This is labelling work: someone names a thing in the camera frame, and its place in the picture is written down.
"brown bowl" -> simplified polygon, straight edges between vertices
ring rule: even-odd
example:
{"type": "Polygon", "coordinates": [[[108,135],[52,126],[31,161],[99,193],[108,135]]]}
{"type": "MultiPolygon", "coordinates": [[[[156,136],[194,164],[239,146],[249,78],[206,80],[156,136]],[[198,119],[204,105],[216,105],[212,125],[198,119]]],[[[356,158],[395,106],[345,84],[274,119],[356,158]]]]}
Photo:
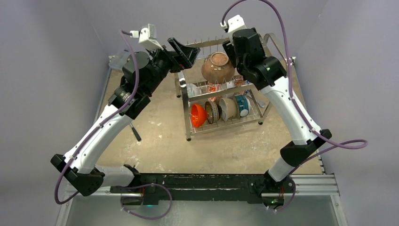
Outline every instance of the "brown bowl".
{"type": "Polygon", "coordinates": [[[223,84],[233,78],[235,69],[225,53],[215,52],[205,59],[201,73],[207,81],[223,84]]]}

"ceramic bowl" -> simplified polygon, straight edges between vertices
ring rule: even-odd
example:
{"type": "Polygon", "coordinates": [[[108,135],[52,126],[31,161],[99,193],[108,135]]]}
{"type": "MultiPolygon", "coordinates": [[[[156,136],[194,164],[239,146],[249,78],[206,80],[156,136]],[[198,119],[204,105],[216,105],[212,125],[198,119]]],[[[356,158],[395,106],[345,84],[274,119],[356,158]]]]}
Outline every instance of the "ceramic bowl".
{"type": "Polygon", "coordinates": [[[249,114],[251,110],[251,103],[247,97],[244,95],[234,96],[237,103],[237,115],[239,117],[245,117],[249,114]]]}
{"type": "Polygon", "coordinates": [[[234,100],[229,98],[221,98],[219,105],[222,108],[223,121],[237,118],[237,104],[234,100]]]}
{"type": "Polygon", "coordinates": [[[201,91],[196,85],[194,85],[192,83],[187,83],[187,95],[188,95],[188,97],[193,97],[193,96],[197,96],[197,95],[200,95],[200,94],[201,94],[201,91]]]}
{"type": "MultiPolygon", "coordinates": [[[[233,88],[234,87],[234,82],[230,81],[227,83],[222,84],[222,88],[223,89],[229,89],[229,88],[233,88]]],[[[229,94],[225,94],[222,97],[223,98],[232,98],[234,96],[234,93],[229,93],[229,94]]]]}
{"type": "Polygon", "coordinates": [[[208,115],[207,120],[208,120],[209,124],[213,124],[220,119],[218,107],[215,102],[207,101],[205,103],[205,111],[207,111],[207,115],[208,115]]]}
{"type": "Polygon", "coordinates": [[[215,52],[205,59],[201,73],[208,82],[223,84],[232,79],[235,69],[225,53],[215,52]]]}
{"type": "MultiPolygon", "coordinates": [[[[223,89],[222,85],[213,84],[211,82],[207,85],[207,93],[216,92],[221,89],[223,89]]],[[[210,97],[208,98],[208,101],[219,102],[220,98],[222,98],[222,96],[210,97]]]]}

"beige bowl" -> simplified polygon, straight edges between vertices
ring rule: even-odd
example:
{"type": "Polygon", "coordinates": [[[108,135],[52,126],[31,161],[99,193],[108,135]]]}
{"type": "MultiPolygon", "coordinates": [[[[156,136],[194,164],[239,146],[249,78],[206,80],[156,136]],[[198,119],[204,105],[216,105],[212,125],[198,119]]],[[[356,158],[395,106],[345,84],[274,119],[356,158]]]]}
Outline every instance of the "beige bowl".
{"type": "Polygon", "coordinates": [[[237,105],[234,100],[228,98],[221,98],[219,102],[222,108],[222,119],[223,121],[228,121],[237,118],[237,105]]]}

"bowl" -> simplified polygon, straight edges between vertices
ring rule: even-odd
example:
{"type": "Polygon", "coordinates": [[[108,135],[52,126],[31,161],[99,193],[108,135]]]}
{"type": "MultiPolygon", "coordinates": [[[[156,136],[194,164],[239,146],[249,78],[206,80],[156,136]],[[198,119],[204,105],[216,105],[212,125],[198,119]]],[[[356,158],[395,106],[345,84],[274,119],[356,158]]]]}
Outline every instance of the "bowl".
{"type": "MultiPolygon", "coordinates": [[[[209,84],[207,85],[207,93],[216,92],[221,89],[223,89],[222,85],[213,84],[211,82],[209,82],[209,84]]],[[[208,98],[208,101],[219,102],[220,98],[222,98],[222,96],[210,97],[208,98]]]]}
{"type": "Polygon", "coordinates": [[[221,98],[219,105],[222,109],[223,121],[237,118],[237,104],[234,100],[229,98],[221,98]]]}
{"type": "Polygon", "coordinates": [[[215,52],[205,59],[201,73],[208,82],[222,84],[232,79],[235,69],[225,53],[215,52]]]}
{"type": "Polygon", "coordinates": [[[207,119],[207,112],[201,105],[193,105],[191,108],[191,122],[195,128],[204,124],[207,119]]]}
{"type": "Polygon", "coordinates": [[[219,110],[215,102],[207,101],[205,103],[205,111],[208,114],[207,120],[209,124],[213,124],[220,119],[219,110]]]}
{"type": "MultiPolygon", "coordinates": [[[[233,88],[233,87],[235,87],[234,81],[230,81],[230,82],[222,84],[222,88],[223,89],[230,89],[230,88],[233,88]]],[[[229,93],[229,94],[222,95],[223,98],[232,98],[233,96],[234,96],[234,93],[229,93]]]]}
{"type": "Polygon", "coordinates": [[[197,95],[200,95],[200,94],[201,94],[201,91],[196,85],[194,85],[192,83],[187,83],[187,95],[188,95],[188,97],[193,97],[193,96],[197,96],[197,95]]]}
{"type": "Polygon", "coordinates": [[[237,115],[239,117],[245,117],[249,114],[251,109],[251,103],[244,95],[234,96],[237,103],[237,115]]]}

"cable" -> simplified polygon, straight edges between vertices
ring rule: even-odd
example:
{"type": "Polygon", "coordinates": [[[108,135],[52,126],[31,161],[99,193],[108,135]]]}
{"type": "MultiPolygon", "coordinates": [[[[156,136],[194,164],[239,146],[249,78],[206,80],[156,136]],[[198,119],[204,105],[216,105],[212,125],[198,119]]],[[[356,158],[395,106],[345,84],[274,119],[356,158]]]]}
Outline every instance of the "cable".
{"type": "MultiPolygon", "coordinates": [[[[120,35],[122,36],[122,39],[124,40],[124,42],[126,43],[126,45],[129,48],[130,54],[132,55],[132,59],[133,59],[133,63],[135,65],[135,68],[139,68],[138,67],[138,62],[137,62],[137,58],[135,56],[135,53],[133,51],[133,48],[130,46],[129,42],[126,40],[124,34],[127,35],[131,35],[131,33],[123,31],[123,30],[119,30],[120,35]]],[[[82,143],[76,148],[75,152],[72,154],[72,156],[70,157],[69,161],[67,162],[67,164],[64,166],[63,170],[61,171],[60,176],[58,177],[57,183],[56,183],[56,188],[54,190],[54,199],[56,201],[57,204],[62,205],[67,203],[69,200],[71,200],[74,196],[76,196],[79,192],[75,192],[73,195],[71,195],[70,197],[68,197],[66,200],[64,201],[60,201],[58,199],[58,190],[60,188],[60,184],[62,181],[62,178],[64,177],[65,172],[67,171],[67,169],[70,167],[70,165],[72,164],[73,160],[76,159],[76,156],[79,154],[79,152],[81,151],[81,149],[84,147],[84,145],[93,137],[94,134],[96,134],[96,132],[105,124],[107,123],[107,121],[109,121],[111,118],[113,118],[116,114],[119,114],[125,107],[127,107],[130,102],[133,100],[137,89],[138,89],[138,82],[139,82],[139,70],[136,70],[136,81],[135,81],[135,86],[133,88],[132,94],[130,95],[129,99],[122,105],[122,107],[120,107],[118,110],[116,110],[114,113],[112,113],[110,116],[108,116],[107,118],[105,118],[103,121],[101,121],[99,123],[99,125],[97,127],[95,127],[82,141],[82,143]]]]}
{"type": "Polygon", "coordinates": [[[165,211],[165,213],[163,213],[162,215],[160,215],[158,217],[145,217],[145,216],[139,215],[137,213],[131,212],[130,210],[126,209],[123,206],[122,198],[120,199],[120,206],[122,207],[121,211],[124,210],[126,213],[129,213],[131,215],[134,215],[136,217],[139,217],[139,218],[142,218],[142,219],[146,219],[146,220],[158,220],[158,219],[161,219],[162,217],[166,216],[169,213],[170,209],[172,208],[172,194],[170,193],[170,191],[166,187],[164,187],[162,185],[159,185],[159,184],[147,184],[147,185],[140,185],[140,186],[136,186],[136,187],[123,187],[123,188],[125,188],[125,189],[138,189],[138,188],[144,188],[144,187],[150,187],[150,186],[161,187],[162,189],[164,189],[167,192],[167,194],[169,196],[169,207],[165,211]]]}
{"type": "MultiPolygon", "coordinates": [[[[229,11],[230,11],[234,6],[238,5],[239,3],[243,2],[243,1],[247,1],[247,0],[239,0],[239,1],[237,1],[237,2],[233,3],[233,4],[225,11],[225,13],[223,14],[223,17],[222,17],[222,24],[224,24],[224,20],[225,20],[227,14],[229,13],[229,11]]],[[[289,96],[290,96],[290,99],[292,100],[292,103],[293,103],[294,106],[295,106],[295,109],[298,111],[298,113],[300,114],[301,118],[303,119],[303,121],[306,123],[306,125],[307,125],[308,128],[309,128],[309,130],[311,130],[313,134],[315,134],[316,136],[318,136],[319,138],[321,138],[321,139],[324,140],[325,142],[327,142],[327,143],[333,145],[332,147],[329,147],[329,148],[327,148],[327,149],[325,149],[325,150],[323,150],[323,151],[321,151],[321,152],[319,152],[319,153],[317,153],[317,154],[315,154],[315,155],[312,155],[311,157],[307,158],[306,160],[304,160],[304,161],[301,163],[301,165],[304,164],[305,162],[309,161],[310,159],[313,159],[313,158],[315,158],[316,156],[319,156],[319,155],[321,155],[321,154],[324,154],[324,153],[326,153],[326,152],[328,152],[328,151],[330,151],[330,150],[332,150],[332,149],[334,149],[334,148],[337,148],[337,147],[345,148],[345,149],[352,149],[352,150],[353,150],[353,149],[361,149],[361,148],[366,147],[366,146],[368,145],[368,141],[366,141],[366,140],[364,140],[364,139],[348,140],[348,141],[345,141],[345,142],[342,142],[342,143],[339,144],[339,143],[337,143],[337,142],[334,142],[334,141],[332,141],[332,140],[329,140],[329,139],[325,138],[324,136],[322,136],[321,134],[319,134],[317,131],[315,131],[315,129],[313,128],[313,126],[310,124],[310,122],[309,122],[309,121],[307,120],[307,118],[305,117],[305,115],[304,115],[304,113],[302,112],[302,110],[299,108],[299,105],[298,105],[298,103],[296,102],[296,99],[294,98],[293,88],[292,88],[291,59],[290,59],[290,57],[289,57],[290,55],[289,55],[289,51],[288,51],[288,42],[287,42],[286,29],[285,29],[285,27],[284,27],[284,23],[283,23],[283,20],[282,20],[282,18],[281,18],[281,15],[280,15],[280,13],[278,12],[278,10],[276,9],[276,7],[275,7],[271,2],[269,2],[269,1],[267,1],[267,0],[259,0],[259,1],[266,3],[267,5],[269,5],[269,6],[273,9],[273,11],[276,13],[277,18],[279,19],[279,22],[280,22],[280,25],[281,25],[281,30],[282,30],[282,32],[283,32],[283,39],[284,39],[284,48],[285,48],[285,51],[286,51],[286,58],[287,58],[287,71],[288,71],[288,90],[289,90],[289,96]],[[348,146],[348,145],[346,145],[346,144],[358,143],[358,142],[361,142],[362,144],[357,145],[357,146],[348,146]]],[[[289,175],[292,174],[295,170],[297,170],[298,167],[299,167],[299,166],[295,167],[295,168],[289,173],[289,175]]],[[[293,186],[294,186],[294,187],[293,187],[293,194],[292,194],[291,198],[288,200],[287,204],[285,204],[282,208],[279,208],[279,209],[277,209],[277,210],[275,210],[275,211],[280,211],[280,210],[285,209],[285,208],[291,203],[291,201],[294,199],[294,196],[295,196],[295,193],[296,193],[296,186],[295,186],[295,182],[293,181],[293,179],[292,179],[290,176],[289,176],[289,178],[291,179],[292,184],[293,184],[293,186]]]]}
{"type": "Polygon", "coordinates": [[[289,176],[289,179],[291,180],[291,183],[292,183],[292,196],[291,196],[291,198],[289,198],[288,202],[286,204],[284,204],[281,208],[274,209],[275,212],[282,211],[283,209],[285,209],[292,202],[292,200],[295,197],[296,185],[291,176],[289,176]]]}

